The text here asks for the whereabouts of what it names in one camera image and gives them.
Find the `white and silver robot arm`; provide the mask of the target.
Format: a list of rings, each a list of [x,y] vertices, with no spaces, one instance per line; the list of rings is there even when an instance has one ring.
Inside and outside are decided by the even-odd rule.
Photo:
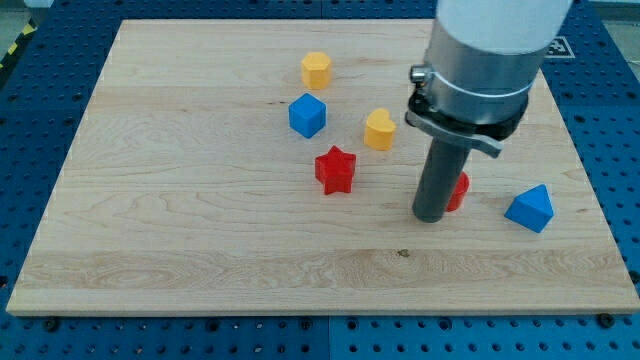
[[[497,157],[528,104],[570,0],[440,0],[406,121],[441,142]]]

